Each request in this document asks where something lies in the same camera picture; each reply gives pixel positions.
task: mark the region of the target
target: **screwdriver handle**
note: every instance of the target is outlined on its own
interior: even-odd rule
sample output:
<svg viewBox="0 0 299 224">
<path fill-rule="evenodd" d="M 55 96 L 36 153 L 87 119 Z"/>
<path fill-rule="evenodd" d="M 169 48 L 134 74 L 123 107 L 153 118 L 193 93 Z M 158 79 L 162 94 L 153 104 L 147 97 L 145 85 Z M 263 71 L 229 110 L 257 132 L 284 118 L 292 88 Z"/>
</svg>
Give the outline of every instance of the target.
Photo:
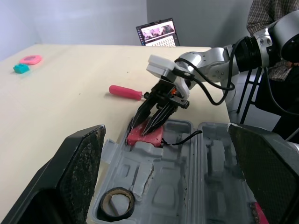
<svg viewBox="0 0 299 224">
<path fill-rule="evenodd" d="M 135 91 L 129 88 L 121 87 L 118 85 L 111 85 L 109 87 L 109 92 L 113 95 L 130 98 L 130 99 L 137 99 L 141 100 L 142 92 Z"/>
</svg>

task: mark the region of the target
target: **red foam block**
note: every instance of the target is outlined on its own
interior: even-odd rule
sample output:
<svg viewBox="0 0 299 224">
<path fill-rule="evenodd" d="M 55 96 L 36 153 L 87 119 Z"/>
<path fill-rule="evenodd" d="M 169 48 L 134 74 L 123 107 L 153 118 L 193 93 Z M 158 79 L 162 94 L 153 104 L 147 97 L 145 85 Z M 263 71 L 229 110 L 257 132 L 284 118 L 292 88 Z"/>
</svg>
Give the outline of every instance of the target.
<svg viewBox="0 0 299 224">
<path fill-rule="evenodd" d="M 152 133 L 149 133 L 145 136 L 142 136 L 142 132 L 145 129 L 145 126 L 147 125 L 148 121 L 146 120 L 136 128 L 133 128 L 128 137 L 127 137 L 127 143 L 130 146 L 135 145 L 136 142 L 138 141 L 143 141 L 147 143 L 153 144 L 154 147 L 159 147 L 161 145 L 162 141 L 162 136 L 163 136 L 163 127 L 157 128 L 155 131 Z"/>
<path fill-rule="evenodd" d="M 257 202 L 255 202 L 255 206 L 256 206 L 256 211 L 259 219 L 259 224 L 269 224 L 266 216 L 263 213 L 261 206 Z"/>
</svg>

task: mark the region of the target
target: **red object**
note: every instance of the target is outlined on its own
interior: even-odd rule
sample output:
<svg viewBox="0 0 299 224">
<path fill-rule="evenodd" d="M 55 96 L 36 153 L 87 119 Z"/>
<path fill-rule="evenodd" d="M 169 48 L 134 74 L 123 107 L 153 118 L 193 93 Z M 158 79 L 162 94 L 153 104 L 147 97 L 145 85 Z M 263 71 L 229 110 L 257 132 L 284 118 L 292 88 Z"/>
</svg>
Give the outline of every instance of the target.
<svg viewBox="0 0 299 224">
<path fill-rule="evenodd" d="M 263 213 L 263 210 L 262 210 L 261 206 L 257 202 L 255 202 L 255 206 L 256 206 L 256 211 L 257 211 L 259 224 L 269 224 L 266 216 Z"/>
<path fill-rule="evenodd" d="M 130 98 L 130 99 L 137 99 L 141 100 L 142 92 L 135 91 L 129 88 L 121 87 L 118 85 L 111 85 L 109 87 L 109 92 L 113 95 Z"/>
<path fill-rule="evenodd" d="M 147 143 L 153 144 L 154 147 L 159 147 L 161 145 L 162 136 L 163 136 L 163 126 L 159 127 L 152 133 L 149 133 L 145 136 L 142 136 L 142 132 L 145 129 L 145 126 L 147 125 L 148 121 L 146 120 L 136 128 L 133 128 L 128 137 L 127 137 L 127 143 L 130 146 L 135 145 L 138 141 L 143 141 Z"/>
<path fill-rule="evenodd" d="M 40 55 L 30 55 L 22 58 L 20 60 L 21 64 L 26 64 L 26 65 L 34 65 L 39 63 L 42 60 L 42 56 Z"/>
</svg>

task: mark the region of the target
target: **teal eraser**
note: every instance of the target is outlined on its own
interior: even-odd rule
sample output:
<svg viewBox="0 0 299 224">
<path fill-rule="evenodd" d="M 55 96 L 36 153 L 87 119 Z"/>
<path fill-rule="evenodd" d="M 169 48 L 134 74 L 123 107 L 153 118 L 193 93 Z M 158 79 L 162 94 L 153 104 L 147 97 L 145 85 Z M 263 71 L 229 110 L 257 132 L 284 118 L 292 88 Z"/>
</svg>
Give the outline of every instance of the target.
<svg viewBox="0 0 299 224">
<path fill-rule="evenodd" d="M 17 65 L 14 66 L 14 71 L 16 73 L 22 74 L 22 73 L 24 73 L 26 71 L 29 71 L 29 70 L 30 69 L 29 69 L 28 65 L 26 65 L 26 64 L 17 64 Z"/>
</svg>

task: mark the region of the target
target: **plaid shirt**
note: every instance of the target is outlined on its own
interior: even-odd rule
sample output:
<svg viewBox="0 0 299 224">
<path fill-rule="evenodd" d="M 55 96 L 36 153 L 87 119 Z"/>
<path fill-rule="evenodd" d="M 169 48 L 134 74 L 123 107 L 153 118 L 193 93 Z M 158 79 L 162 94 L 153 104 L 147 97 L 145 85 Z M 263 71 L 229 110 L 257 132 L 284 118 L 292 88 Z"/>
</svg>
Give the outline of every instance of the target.
<svg viewBox="0 0 299 224">
<path fill-rule="evenodd" d="M 250 8 L 247 30 L 250 35 L 265 29 L 285 15 L 299 9 L 299 0 L 253 0 Z M 291 69 L 282 60 L 269 68 L 269 76 L 275 81 L 284 81 Z"/>
</svg>

